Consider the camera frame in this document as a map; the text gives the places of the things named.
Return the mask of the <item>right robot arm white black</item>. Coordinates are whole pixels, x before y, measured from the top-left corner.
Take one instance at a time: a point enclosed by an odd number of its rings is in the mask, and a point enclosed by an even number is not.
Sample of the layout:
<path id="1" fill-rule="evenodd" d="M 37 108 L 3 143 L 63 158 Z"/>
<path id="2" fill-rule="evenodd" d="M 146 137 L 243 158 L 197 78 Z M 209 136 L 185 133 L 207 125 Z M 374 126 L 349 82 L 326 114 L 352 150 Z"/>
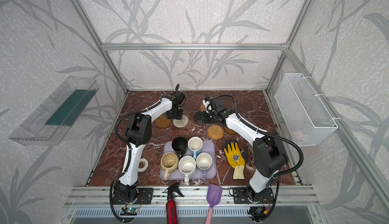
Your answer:
<path id="1" fill-rule="evenodd" d="M 252 203 L 258 203 L 265 195 L 266 189 L 278 179 L 278 177 L 298 170 L 304 162 L 304 154 L 301 148 L 293 141 L 279 136 L 277 132 L 266 132 L 251 122 L 244 119 L 238 112 L 237 100 L 234 99 L 234 107 L 227 108 L 222 101 L 226 95 L 206 97 L 203 105 L 206 111 L 197 118 L 197 123 L 222 124 L 236 132 L 245 139 L 253 148 L 253 160 L 256 171 L 247 184 L 247 199 Z M 288 163 L 288 156 L 284 142 L 294 147 L 299 154 L 298 163 L 288 170 L 282 168 Z"/>

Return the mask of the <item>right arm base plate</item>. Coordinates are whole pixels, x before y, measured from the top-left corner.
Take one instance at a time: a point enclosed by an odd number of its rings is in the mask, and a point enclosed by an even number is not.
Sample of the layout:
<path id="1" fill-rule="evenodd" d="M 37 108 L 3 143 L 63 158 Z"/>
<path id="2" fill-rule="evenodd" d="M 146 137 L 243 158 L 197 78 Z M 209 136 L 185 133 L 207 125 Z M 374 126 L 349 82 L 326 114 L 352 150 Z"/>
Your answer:
<path id="1" fill-rule="evenodd" d="M 271 188 L 256 193 L 248 187 L 232 188 L 234 204 L 273 204 L 274 194 Z"/>

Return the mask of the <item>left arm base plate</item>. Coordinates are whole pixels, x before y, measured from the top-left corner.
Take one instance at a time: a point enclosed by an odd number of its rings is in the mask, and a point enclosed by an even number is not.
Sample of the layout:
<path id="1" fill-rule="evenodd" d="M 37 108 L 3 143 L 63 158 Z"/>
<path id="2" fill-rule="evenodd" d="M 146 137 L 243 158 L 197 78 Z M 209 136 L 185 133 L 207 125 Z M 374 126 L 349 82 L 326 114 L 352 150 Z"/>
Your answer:
<path id="1" fill-rule="evenodd" d="M 113 205 L 149 205 L 153 197 L 153 188 L 125 188 L 114 189 L 112 195 Z"/>

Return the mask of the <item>large round wooden coaster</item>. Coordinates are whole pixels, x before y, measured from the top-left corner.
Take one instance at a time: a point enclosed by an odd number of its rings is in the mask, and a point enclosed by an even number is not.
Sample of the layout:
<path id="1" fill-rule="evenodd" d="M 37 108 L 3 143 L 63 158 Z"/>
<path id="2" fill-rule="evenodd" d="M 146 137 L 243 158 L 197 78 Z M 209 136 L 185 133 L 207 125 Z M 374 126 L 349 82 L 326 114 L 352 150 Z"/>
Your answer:
<path id="1" fill-rule="evenodd" d="M 237 134 L 235 131 L 233 131 L 233 130 L 231 130 L 231 129 L 225 127 L 225 126 L 224 126 L 223 128 L 224 128 L 225 132 L 226 132 L 227 134 L 229 134 L 229 135 L 236 135 L 236 134 Z"/>

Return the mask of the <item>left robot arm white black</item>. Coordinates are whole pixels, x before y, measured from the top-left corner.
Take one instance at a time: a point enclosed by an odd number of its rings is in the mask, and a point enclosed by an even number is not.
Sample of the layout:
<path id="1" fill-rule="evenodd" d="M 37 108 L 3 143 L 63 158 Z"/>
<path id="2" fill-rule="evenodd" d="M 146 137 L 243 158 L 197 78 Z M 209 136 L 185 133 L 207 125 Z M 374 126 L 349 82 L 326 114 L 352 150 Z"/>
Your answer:
<path id="1" fill-rule="evenodd" d="M 138 168 L 143 149 L 152 137 L 152 122 L 163 114 L 168 119 L 181 119 L 183 117 L 181 106 L 185 98 L 185 94 L 180 91 L 162 95 L 156 103 L 124 115 L 115 124 L 115 135 L 126 144 L 122 173 L 114 178 L 117 182 L 111 184 L 116 197 L 120 196 L 126 202 L 136 200 Z"/>

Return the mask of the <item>colourful woven round coaster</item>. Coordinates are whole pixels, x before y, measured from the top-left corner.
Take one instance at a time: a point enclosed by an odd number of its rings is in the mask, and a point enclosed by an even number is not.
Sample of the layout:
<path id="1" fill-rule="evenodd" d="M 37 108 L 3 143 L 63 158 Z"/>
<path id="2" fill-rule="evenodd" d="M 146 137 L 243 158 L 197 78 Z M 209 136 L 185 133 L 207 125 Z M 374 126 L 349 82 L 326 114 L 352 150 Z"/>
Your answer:
<path id="1" fill-rule="evenodd" d="M 177 128 L 186 127 L 189 119 L 186 115 L 183 115 L 181 119 L 173 119 L 173 125 Z"/>

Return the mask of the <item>small round wooden coaster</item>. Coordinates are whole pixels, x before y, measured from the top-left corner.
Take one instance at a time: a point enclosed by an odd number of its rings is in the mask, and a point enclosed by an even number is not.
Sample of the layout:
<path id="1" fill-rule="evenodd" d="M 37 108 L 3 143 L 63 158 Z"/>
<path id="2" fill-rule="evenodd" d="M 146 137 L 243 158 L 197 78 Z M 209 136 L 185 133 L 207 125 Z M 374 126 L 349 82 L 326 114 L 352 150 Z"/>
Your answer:
<path id="1" fill-rule="evenodd" d="M 172 123 L 172 119 L 169 119 L 166 115 L 161 115 L 156 119 L 156 126 L 158 128 L 168 128 Z"/>

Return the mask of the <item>woven rattan round coaster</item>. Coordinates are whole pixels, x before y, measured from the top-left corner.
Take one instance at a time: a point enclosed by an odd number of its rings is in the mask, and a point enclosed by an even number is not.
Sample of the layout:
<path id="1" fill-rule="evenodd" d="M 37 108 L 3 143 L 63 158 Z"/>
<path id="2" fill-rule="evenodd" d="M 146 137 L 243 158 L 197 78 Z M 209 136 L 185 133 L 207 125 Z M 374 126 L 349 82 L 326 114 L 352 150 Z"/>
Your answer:
<path id="1" fill-rule="evenodd" d="M 218 125 L 209 127 L 207 134 L 213 140 L 220 140 L 224 136 L 224 130 Z"/>

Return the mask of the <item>black mug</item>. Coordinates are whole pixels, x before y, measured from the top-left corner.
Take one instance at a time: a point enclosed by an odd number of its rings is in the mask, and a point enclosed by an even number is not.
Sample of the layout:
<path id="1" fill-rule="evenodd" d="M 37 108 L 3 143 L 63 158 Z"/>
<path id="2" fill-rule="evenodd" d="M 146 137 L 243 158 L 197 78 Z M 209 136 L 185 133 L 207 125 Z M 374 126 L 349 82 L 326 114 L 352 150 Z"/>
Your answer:
<path id="1" fill-rule="evenodd" d="M 184 137 L 178 137 L 172 141 L 172 149 L 181 159 L 187 152 L 188 141 Z"/>

